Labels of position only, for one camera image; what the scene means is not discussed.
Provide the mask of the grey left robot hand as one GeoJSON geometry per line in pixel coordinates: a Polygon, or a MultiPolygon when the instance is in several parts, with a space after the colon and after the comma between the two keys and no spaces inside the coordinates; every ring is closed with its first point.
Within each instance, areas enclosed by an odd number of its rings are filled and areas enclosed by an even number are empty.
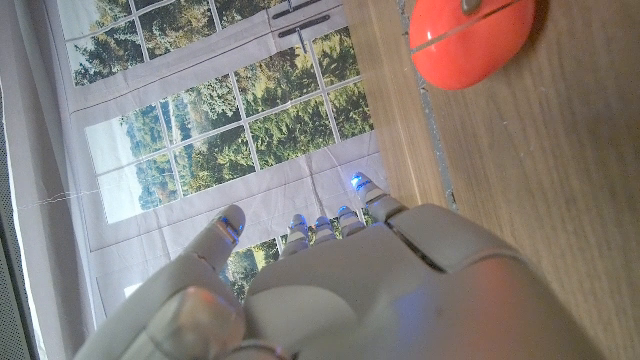
{"type": "Polygon", "coordinates": [[[81,359],[598,359],[602,353],[524,256],[443,207],[409,208],[351,180],[348,207],[310,237],[295,215],[279,259],[238,299],[219,276],[245,214],[229,205],[142,283],[81,359]]]}

